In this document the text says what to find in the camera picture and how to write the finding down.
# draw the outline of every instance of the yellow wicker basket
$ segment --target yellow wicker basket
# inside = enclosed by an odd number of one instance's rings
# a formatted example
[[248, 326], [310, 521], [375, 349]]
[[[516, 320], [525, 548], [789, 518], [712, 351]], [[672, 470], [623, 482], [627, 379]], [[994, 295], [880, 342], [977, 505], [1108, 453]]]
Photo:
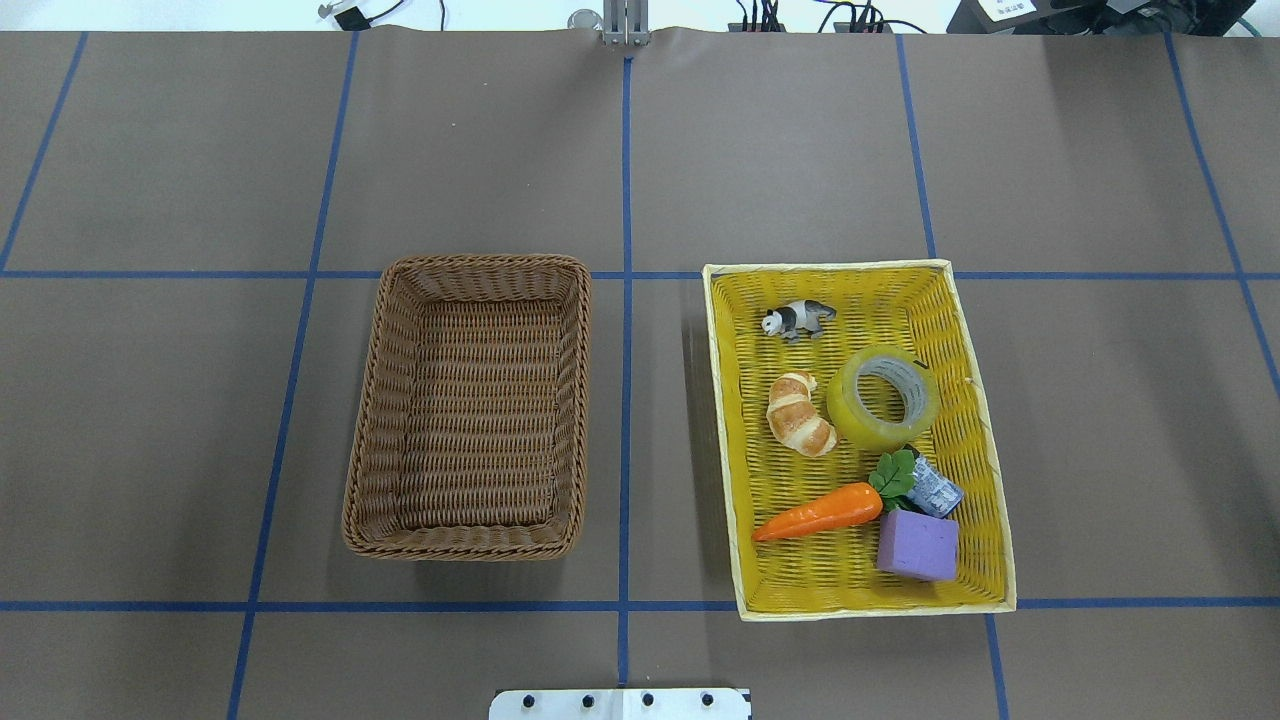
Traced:
[[[742, 619], [1014, 610], [1018, 593], [1005, 492], [951, 264], [707, 265], [703, 286], [733, 588]], [[765, 310], [805, 299], [837, 310], [823, 323], [820, 338], [787, 345], [760, 331]], [[753, 529], [782, 510], [867, 479], [878, 459], [846, 441], [817, 459], [782, 447], [764, 418], [769, 386], [786, 370], [813, 373], [819, 383], [814, 404], [827, 416], [827, 383], [850, 355], [874, 343], [914, 352], [938, 379], [941, 411], [913, 445], [965, 492], [951, 515], [960, 523], [954, 582], [924, 583], [877, 570], [878, 521], [796, 539], [751, 541]], [[887, 384], [860, 383], [859, 389], [877, 414], [901, 411], [901, 400]]]

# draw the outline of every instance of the gray tabletop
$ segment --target gray tabletop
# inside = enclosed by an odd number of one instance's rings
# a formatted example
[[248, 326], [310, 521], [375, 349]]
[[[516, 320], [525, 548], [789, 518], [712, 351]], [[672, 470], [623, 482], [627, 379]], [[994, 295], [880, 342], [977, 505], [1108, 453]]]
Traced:
[[[1277, 78], [1270, 40], [0, 35], [0, 715], [617, 684], [1280, 715]], [[559, 561], [340, 539], [378, 273], [461, 251], [595, 274]], [[956, 265], [1020, 609], [741, 623], [696, 270], [923, 256]]]

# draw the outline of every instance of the packing tape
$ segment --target packing tape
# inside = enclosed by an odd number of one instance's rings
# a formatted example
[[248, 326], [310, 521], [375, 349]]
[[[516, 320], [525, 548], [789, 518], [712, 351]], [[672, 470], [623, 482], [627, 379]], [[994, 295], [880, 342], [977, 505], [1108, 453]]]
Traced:
[[[873, 375], [902, 396], [901, 423], [877, 418], [858, 392], [858, 378]], [[915, 439], [933, 424], [941, 405], [938, 380], [919, 357], [891, 345], [873, 345], [854, 354], [827, 383], [827, 414], [859, 450], [888, 452]]]

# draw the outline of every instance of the panda figurine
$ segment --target panda figurine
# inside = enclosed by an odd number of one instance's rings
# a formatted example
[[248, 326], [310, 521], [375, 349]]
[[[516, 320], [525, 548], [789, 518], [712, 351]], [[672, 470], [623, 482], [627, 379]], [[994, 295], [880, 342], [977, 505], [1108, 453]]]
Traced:
[[809, 331], [809, 337], [818, 337], [822, 334], [822, 324], [818, 320], [835, 316], [835, 307], [828, 307], [817, 300], [796, 300], [767, 311], [760, 328], [769, 337], [781, 334], [788, 343], [796, 343], [800, 342], [800, 328]]

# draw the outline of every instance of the bread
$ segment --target bread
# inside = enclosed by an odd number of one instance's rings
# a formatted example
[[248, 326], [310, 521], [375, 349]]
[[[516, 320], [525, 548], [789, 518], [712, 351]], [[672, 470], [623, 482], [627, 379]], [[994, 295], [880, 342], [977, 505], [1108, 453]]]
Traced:
[[838, 436], [831, 423], [818, 415], [810, 393], [818, 380], [809, 373], [791, 372], [773, 380], [769, 409], [764, 416], [778, 442], [806, 457], [818, 457], [836, 447]]

